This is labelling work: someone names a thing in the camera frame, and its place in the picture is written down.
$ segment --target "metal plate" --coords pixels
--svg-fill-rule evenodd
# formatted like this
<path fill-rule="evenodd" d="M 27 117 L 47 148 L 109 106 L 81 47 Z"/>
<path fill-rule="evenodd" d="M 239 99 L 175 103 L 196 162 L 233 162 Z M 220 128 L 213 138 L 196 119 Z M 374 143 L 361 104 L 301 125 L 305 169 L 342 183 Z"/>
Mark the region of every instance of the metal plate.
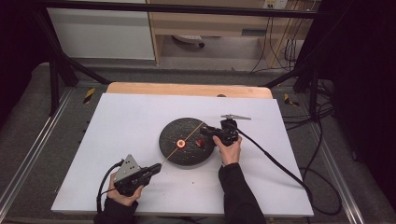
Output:
<path fill-rule="evenodd" d="M 160 135 L 160 149 L 165 158 L 176 149 L 168 160 L 177 165 L 196 165 L 209 158 L 215 148 L 215 143 L 200 134 L 199 128 L 195 130 L 200 124 L 200 127 L 207 126 L 202 121 L 192 118 L 176 119 L 166 125 Z M 177 141 L 185 140 L 190 134 L 191 136 L 185 141 L 186 146 L 177 148 Z M 203 145 L 199 146 L 197 141 L 201 141 Z"/>

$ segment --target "human hand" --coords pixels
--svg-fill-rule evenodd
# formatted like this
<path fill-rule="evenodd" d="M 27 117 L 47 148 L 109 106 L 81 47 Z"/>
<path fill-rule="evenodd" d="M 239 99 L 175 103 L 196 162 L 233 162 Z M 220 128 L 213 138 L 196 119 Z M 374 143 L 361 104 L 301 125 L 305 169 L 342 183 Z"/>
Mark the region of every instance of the human hand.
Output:
<path fill-rule="evenodd" d="M 131 197 L 127 197 L 125 195 L 121 195 L 116 189 L 114 189 L 114 178 L 116 177 L 116 173 L 111 174 L 110 176 L 110 184 L 108 185 L 108 190 L 110 190 L 107 193 L 107 197 L 111 198 L 112 200 L 114 200 L 117 203 L 123 204 L 125 206 L 131 206 L 134 201 L 136 201 L 137 199 L 140 198 L 140 196 L 142 195 L 142 190 L 143 190 L 143 186 L 140 186 L 139 188 L 137 188 L 137 190 L 134 192 L 134 195 L 132 195 Z"/>
<path fill-rule="evenodd" d="M 238 140 L 233 142 L 232 145 L 226 147 L 222 144 L 221 140 L 217 136 L 213 136 L 213 141 L 219 147 L 220 155 L 224 166 L 239 162 L 239 156 L 241 154 L 241 142 L 242 137 L 238 136 Z"/>

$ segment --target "person's arm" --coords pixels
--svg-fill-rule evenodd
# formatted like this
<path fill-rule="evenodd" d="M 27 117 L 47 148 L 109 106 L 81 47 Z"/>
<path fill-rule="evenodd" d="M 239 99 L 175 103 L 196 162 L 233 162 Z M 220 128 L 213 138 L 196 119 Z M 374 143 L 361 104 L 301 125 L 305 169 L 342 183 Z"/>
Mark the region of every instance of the person's arm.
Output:
<path fill-rule="evenodd" d="M 108 189 L 114 189 L 114 177 L 116 173 L 110 177 Z M 140 198 L 143 186 L 140 186 L 131 197 L 120 195 L 114 189 L 107 193 L 105 200 L 105 209 L 102 213 L 98 213 L 94 218 L 95 224 L 131 224 L 134 221 L 134 211 L 138 206 L 137 199 Z"/>
<path fill-rule="evenodd" d="M 219 169 L 219 181 L 224 190 L 224 214 L 227 224 L 265 223 L 262 210 L 246 182 L 239 165 L 242 138 L 224 146 L 214 136 L 213 140 L 219 147 L 223 165 Z"/>

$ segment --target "gray floor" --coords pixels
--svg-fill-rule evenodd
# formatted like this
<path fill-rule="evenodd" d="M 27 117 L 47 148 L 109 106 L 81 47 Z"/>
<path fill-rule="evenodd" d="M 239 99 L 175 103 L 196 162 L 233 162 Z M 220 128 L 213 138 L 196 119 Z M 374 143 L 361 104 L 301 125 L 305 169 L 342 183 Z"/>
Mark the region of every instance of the gray floor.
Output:
<path fill-rule="evenodd" d="M 250 71 L 261 55 L 260 49 L 254 46 L 258 46 L 254 39 L 209 37 L 205 42 L 205 47 L 199 49 L 193 45 L 178 43 L 169 37 L 165 39 L 163 64 L 159 66 L 129 64 L 135 68 L 132 70 L 128 66 L 109 69 L 99 68 L 100 66 L 96 65 L 93 70 L 104 77 L 117 81 L 247 86 L 266 83 L 285 72 L 280 69 L 249 74 L 247 71 Z M 260 68 L 265 68 L 265 66 L 265 61 L 262 61 Z M 14 204 L 10 207 L 7 213 L 8 220 L 23 217 L 33 218 L 36 223 L 45 223 L 45 220 L 42 219 L 92 219 L 92 216 L 65 216 L 50 211 L 56 197 L 55 190 L 62 185 L 68 167 L 78 150 L 78 141 L 83 138 L 83 130 L 89 125 L 87 121 L 91 119 L 101 93 L 106 90 L 106 86 L 98 87 L 90 103 L 84 105 L 82 101 L 89 89 L 87 83 L 91 83 L 91 80 L 81 74 L 78 76 L 83 80 L 81 83 L 85 84 L 73 91 L 61 119 L 24 182 Z M 293 82 L 294 80 L 290 79 L 273 91 L 283 116 L 304 114 L 300 106 L 284 104 L 285 92 L 290 95 L 291 100 L 298 101 L 297 96 L 289 88 Z M 319 100 L 322 103 L 326 101 L 324 98 Z M 5 126 L 0 130 L 1 191 L 6 189 L 9 181 L 17 172 L 24 156 L 48 119 L 49 111 L 49 71 L 46 66 L 41 66 L 34 71 L 28 89 L 22 96 L 21 101 L 14 107 Z M 390 208 L 366 166 L 352 160 L 349 146 L 337 119 L 333 117 L 324 119 L 323 132 L 366 223 L 396 223 L 395 212 Z M 289 131 L 288 134 L 298 165 L 306 166 L 317 144 L 312 130 L 309 126 L 303 126 Z M 329 178 L 320 155 L 315 159 L 312 168 Z M 335 209 L 336 199 L 326 184 L 313 175 L 308 175 L 306 182 L 314 192 L 316 206 L 324 210 Z M 140 222 L 181 223 L 177 219 L 148 219 L 147 217 L 140 219 Z M 305 220 L 276 219 L 276 223 L 301 222 L 305 222 Z M 315 212 L 311 222 L 348 223 L 348 218 L 344 211 L 332 217 Z M 207 218 L 203 219 L 201 223 L 221 223 L 221 219 Z"/>

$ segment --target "person's left hand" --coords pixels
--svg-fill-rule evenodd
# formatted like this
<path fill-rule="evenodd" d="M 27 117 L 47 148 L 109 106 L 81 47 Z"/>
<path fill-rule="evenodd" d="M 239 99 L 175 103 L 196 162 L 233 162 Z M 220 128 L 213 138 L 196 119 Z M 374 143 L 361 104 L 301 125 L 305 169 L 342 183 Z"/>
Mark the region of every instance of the person's left hand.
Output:
<path fill-rule="evenodd" d="M 108 185 L 108 189 L 114 189 L 114 178 L 116 177 L 116 173 L 111 174 L 110 176 L 110 184 Z M 131 197 L 127 197 L 125 195 L 121 195 L 116 189 L 111 190 L 107 193 L 107 197 L 114 200 L 117 203 L 123 204 L 125 206 L 131 206 L 134 201 L 140 198 L 142 195 L 143 186 L 140 186 Z"/>

